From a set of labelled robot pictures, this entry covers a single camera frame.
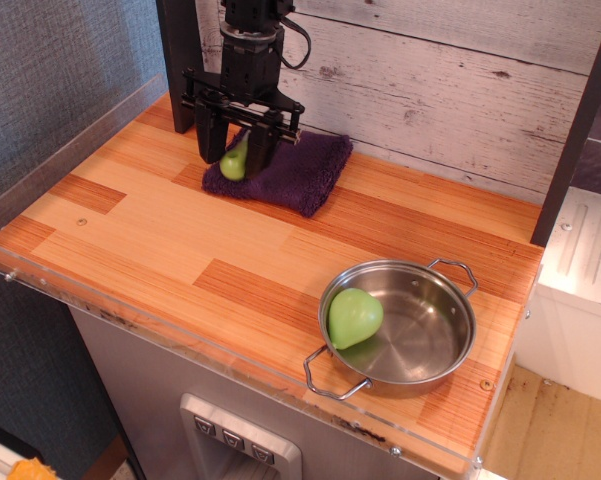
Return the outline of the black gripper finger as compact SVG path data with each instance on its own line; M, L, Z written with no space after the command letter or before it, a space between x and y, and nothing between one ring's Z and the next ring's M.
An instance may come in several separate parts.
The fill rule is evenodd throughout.
M245 174L247 179L255 178L266 169L277 148L280 132L267 124L254 126L247 140Z
M195 123L201 158L207 164L218 162L226 151L229 122L218 107L198 99L195 103Z

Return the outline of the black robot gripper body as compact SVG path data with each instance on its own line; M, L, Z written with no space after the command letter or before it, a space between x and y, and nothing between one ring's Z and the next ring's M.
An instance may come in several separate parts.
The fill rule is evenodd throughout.
M253 128L267 124L279 140L295 143L305 108L278 89L285 32L247 33L224 30L218 73L188 68L182 104L195 111L198 99L218 107L229 124Z

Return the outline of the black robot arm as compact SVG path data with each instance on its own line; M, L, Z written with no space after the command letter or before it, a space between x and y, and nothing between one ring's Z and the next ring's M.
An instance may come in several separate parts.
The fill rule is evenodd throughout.
M308 33L288 18L291 1L223 1L221 65L217 73L183 72L182 105L195 111L198 148L225 178L251 179L266 169L280 142L295 144L305 107L278 89L287 29Z

